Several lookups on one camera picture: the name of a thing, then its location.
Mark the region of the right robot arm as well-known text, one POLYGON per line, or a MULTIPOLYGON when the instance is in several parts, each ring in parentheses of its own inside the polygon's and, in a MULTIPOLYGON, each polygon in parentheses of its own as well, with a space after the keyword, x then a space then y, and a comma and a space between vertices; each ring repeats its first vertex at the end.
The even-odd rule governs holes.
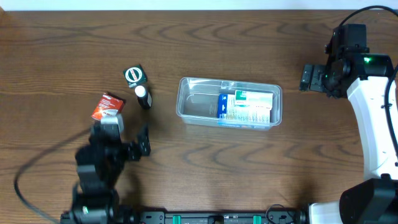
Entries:
POLYGON ((307 223, 397 223, 397 103, 391 58, 370 53, 364 24, 335 28, 325 53, 325 65, 304 66, 299 89, 349 100, 363 148, 364 182, 345 190, 337 201, 311 203, 307 223))

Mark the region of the white green medicine box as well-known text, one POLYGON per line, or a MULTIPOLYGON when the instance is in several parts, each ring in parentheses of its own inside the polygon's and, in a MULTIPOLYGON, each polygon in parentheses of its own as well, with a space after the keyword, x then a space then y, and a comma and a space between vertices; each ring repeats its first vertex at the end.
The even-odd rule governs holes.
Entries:
POLYGON ((250 106, 272 109, 272 93, 261 93, 253 91, 235 91, 235 105, 236 106, 250 106))

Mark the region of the red orange small box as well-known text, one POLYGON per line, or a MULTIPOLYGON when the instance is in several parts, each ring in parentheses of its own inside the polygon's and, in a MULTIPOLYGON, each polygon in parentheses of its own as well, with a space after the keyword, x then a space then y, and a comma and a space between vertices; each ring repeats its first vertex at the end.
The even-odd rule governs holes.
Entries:
POLYGON ((91 118, 100 121, 105 117, 116 116, 122 112, 124 105, 124 100, 108 93, 103 93, 96 108, 91 114, 91 118))

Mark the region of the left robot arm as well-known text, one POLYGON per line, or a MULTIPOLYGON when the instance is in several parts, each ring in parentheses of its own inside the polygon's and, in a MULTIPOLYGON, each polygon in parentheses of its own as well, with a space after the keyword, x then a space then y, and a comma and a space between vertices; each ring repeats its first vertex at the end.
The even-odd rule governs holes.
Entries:
POLYGON ((61 215, 60 223, 139 223, 139 213, 119 203, 115 185, 126 162, 139 161, 150 152, 146 125, 135 141, 122 142, 117 124, 97 121, 90 129, 89 144, 75 154, 81 192, 73 188, 71 209, 61 215))

